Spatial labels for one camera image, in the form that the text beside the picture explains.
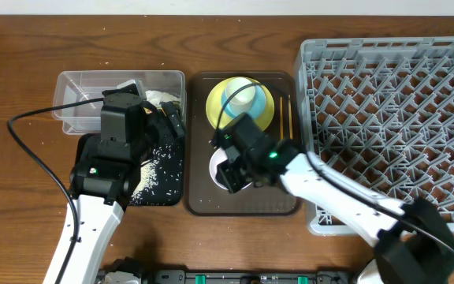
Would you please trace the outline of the white tissue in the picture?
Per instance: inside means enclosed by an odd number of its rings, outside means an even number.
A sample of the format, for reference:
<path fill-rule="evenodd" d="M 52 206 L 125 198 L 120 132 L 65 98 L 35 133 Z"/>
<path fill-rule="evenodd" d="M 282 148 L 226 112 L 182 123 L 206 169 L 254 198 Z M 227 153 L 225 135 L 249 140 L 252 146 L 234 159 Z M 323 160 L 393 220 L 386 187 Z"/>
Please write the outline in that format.
<path fill-rule="evenodd" d="M 155 90 L 145 91 L 147 101 L 157 109 L 162 109 L 162 103 L 171 102 L 176 106 L 180 106 L 180 100 L 167 92 Z"/>

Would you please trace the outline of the white bowl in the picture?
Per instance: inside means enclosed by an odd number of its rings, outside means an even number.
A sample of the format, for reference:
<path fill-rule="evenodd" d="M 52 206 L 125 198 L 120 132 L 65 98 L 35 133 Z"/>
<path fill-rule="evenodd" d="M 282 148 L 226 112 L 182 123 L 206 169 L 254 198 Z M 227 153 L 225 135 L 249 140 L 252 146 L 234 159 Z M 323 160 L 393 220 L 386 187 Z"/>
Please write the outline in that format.
<path fill-rule="evenodd" d="M 239 156 L 233 158 L 219 148 L 210 158 L 210 176 L 214 183 L 230 193 L 246 189 L 252 184 Z"/>

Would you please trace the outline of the rice food waste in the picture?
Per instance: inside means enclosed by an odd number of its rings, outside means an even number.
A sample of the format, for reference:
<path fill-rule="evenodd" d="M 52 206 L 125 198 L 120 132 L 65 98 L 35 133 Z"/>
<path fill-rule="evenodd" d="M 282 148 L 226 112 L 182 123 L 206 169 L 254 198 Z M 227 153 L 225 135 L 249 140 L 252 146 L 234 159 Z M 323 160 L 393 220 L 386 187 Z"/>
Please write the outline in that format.
<path fill-rule="evenodd" d="M 152 159 L 141 167 L 140 183 L 134 190 L 131 206 L 173 206 L 183 192 L 184 149 L 164 144 L 153 150 Z"/>

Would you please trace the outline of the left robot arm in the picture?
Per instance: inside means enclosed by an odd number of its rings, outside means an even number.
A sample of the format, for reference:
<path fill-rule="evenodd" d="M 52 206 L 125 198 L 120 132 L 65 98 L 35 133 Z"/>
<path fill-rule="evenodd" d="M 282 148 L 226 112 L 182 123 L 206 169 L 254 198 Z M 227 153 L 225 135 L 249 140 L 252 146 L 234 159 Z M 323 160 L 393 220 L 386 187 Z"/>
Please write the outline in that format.
<path fill-rule="evenodd" d="M 111 237 L 140 183 L 141 168 L 163 142 L 184 138 L 179 106 L 159 106 L 140 95 L 105 95 L 100 132 L 78 143 L 68 208 L 44 281 L 93 283 Z"/>

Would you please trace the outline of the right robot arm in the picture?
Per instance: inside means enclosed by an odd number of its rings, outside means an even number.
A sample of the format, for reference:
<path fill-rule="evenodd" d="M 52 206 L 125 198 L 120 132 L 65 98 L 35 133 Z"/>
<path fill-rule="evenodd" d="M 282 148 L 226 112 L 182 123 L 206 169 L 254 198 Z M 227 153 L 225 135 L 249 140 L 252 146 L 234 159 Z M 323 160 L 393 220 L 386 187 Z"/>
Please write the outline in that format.
<path fill-rule="evenodd" d="M 428 201 L 405 204 L 377 194 L 291 140 L 224 134 L 213 144 L 227 155 L 218 169 L 230 192 L 245 179 L 279 185 L 326 209 L 369 244 L 374 258 L 356 283 L 445 283 L 454 272 L 454 235 Z"/>

